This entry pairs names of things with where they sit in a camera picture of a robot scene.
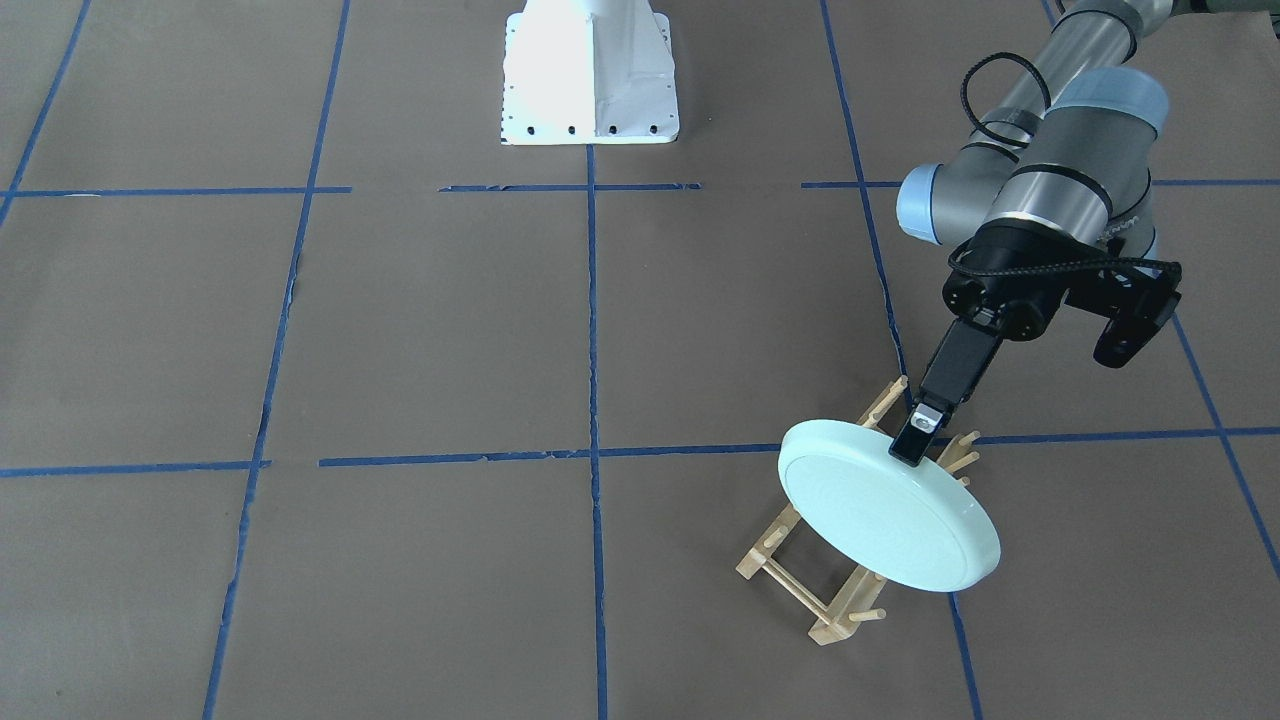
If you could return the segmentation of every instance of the white plate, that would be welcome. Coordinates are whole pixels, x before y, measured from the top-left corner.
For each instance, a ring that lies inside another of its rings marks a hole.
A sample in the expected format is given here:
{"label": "white plate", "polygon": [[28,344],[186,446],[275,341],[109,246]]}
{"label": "white plate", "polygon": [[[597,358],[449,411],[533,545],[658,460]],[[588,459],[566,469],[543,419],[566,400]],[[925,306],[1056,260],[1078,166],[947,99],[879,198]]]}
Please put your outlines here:
{"label": "white plate", "polygon": [[891,442],[850,423],[800,423],[782,438],[782,488],[836,550],[895,583],[951,592],[987,577],[1000,562],[991,518],[932,460],[893,459]]}

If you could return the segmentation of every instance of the black cable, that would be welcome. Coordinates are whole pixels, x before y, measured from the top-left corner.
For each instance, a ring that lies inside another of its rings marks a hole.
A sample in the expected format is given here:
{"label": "black cable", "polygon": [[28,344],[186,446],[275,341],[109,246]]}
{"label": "black cable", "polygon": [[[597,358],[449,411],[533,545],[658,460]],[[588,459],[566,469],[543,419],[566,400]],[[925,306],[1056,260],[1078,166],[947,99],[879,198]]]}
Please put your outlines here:
{"label": "black cable", "polygon": [[1044,76],[1042,76],[1039,70],[1036,69],[1034,63],[1032,63],[1030,60],[1023,58],[1016,53],[993,53],[991,55],[987,55],[982,60],[978,60],[978,64],[969,68],[969,72],[965,73],[964,79],[960,81],[960,105],[964,108],[965,117],[969,118],[970,123],[973,123],[974,129],[977,129],[982,135],[986,135],[987,137],[997,142],[1004,142],[1005,145],[1011,145],[1014,147],[1027,147],[1028,146],[1027,142],[1023,142],[1020,140],[1014,140],[1011,137],[1005,137],[997,132],[987,129],[987,126],[982,124],[982,120],[978,119],[978,115],[973,114],[973,108],[969,105],[969,81],[973,79],[973,76],[978,70],[980,70],[982,68],[987,67],[989,63],[993,63],[996,60],[1012,60],[1019,65],[1021,65],[1023,69],[1025,69],[1028,73],[1030,73],[1032,79],[1034,79],[1037,87],[1039,87],[1041,99],[1044,102],[1044,109],[1048,110],[1048,106],[1053,102],[1053,97],[1052,95],[1050,95],[1048,83],[1044,82]]}
{"label": "black cable", "polygon": [[1016,277],[1032,277],[1032,275],[1064,275],[1069,273],[1080,273],[1085,270],[1124,272],[1124,270],[1133,270],[1135,268],[1147,268],[1149,270],[1158,270],[1162,273],[1167,273],[1175,283],[1181,282],[1183,278],[1183,265],[1180,263],[1166,263],[1164,260],[1146,260],[1143,258],[1112,258],[1111,255],[1094,258],[1092,260],[1071,260],[1069,263],[1053,263],[1050,265],[1029,265],[1025,268],[1009,268],[1004,270],[978,270],[960,263],[961,255],[964,255],[965,251],[968,250],[969,250],[969,242],[960,243],[960,246],[951,252],[951,256],[947,258],[947,265],[950,265],[952,270],[960,273],[961,275],[970,278],[1016,278]]}

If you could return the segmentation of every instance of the white stand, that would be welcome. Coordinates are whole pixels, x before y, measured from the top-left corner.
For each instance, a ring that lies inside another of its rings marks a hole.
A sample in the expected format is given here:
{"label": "white stand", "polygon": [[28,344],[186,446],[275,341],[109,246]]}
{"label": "white stand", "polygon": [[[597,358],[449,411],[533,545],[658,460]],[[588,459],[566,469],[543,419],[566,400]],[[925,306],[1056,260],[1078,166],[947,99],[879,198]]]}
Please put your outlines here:
{"label": "white stand", "polygon": [[[879,430],[879,421],[884,418],[884,413],[901,397],[905,389],[905,375],[890,383],[881,392],[879,397],[876,398],[876,402],[872,402],[870,407],[863,413],[858,424],[864,428]],[[952,475],[968,468],[978,460],[978,454],[973,450],[973,441],[978,439],[978,437],[979,434],[973,432],[952,438],[946,450],[942,451],[942,455],[938,456],[937,464]],[[964,486],[969,484],[969,478],[957,479]],[[782,541],[791,534],[791,530],[800,524],[800,514],[796,512],[795,507],[790,503],[783,507],[782,512],[774,518],[773,523],[764,530],[764,534],[760,536],[760,539],[755,541],[751,550],[746,551],[746,556],[737,564],[737,573],[746,579],[751,579],[756,571],[764,570],[778,584],[785,587],[787,592],[795,596],[796,600],[803,602],[818,618],[818,621],[809,629],[809,637],[818,644],[840,642],[851,637],[863,623],[883,620],[886,616],[884,610],[873,607],[887,582],[883,575],[872,573],[859,565],[854,569],[854,573],[845,582],[844,587],[840,588],[840,592],[836,593],[831,603],[826,603],[818,600],[818,596],[809,588],[804,587],[795,575],[787,573],[782,565],[778,565],[778,561],[773,559],[773,553],[777,552]]]}
{"label": "white stand", "polygon": [[671,23],[648,0],[527,0],[507,19],[502,142],[671,142]]}

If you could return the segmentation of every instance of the gray floor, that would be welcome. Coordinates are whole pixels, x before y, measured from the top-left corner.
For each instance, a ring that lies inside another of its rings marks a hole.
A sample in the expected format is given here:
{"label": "gray floor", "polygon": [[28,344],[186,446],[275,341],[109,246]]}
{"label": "gray floor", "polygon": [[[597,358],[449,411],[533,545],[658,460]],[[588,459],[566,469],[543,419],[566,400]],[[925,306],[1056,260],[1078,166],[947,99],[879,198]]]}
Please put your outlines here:
{"label": "gray floor", "polygon": [[1266,15],[1134,60],[1176,327],[1007,347],[1002,565],[818,647],[776,443],[899,373],[878,264],[922,372],[891,183],[1051,4],[663,0],[681,140],[596,150],[499,146],[518,1],[305,5],[0,0],[0,717],[1280,716]]}

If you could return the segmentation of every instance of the blue cap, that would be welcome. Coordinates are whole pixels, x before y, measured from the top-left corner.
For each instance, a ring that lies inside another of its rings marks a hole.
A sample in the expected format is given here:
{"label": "blue cap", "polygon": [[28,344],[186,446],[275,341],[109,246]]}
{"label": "blue cap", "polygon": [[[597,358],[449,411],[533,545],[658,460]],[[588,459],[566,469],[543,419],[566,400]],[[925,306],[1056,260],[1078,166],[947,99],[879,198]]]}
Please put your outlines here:
{"label": "blue cap", "polygon": [[1169,95],[1142,70],[1098,68],[1073,79],[1048,111],[1062,108],[1102,108],[1125,113],[1144,120],[1158,136],[1169,117]]}
{"label": "blue cap", "polygon": [[920,165],[902,179],[897,191],[897,224],[902,232],[933,245],[938,242],[933,232],[933,176],[942,165]]}

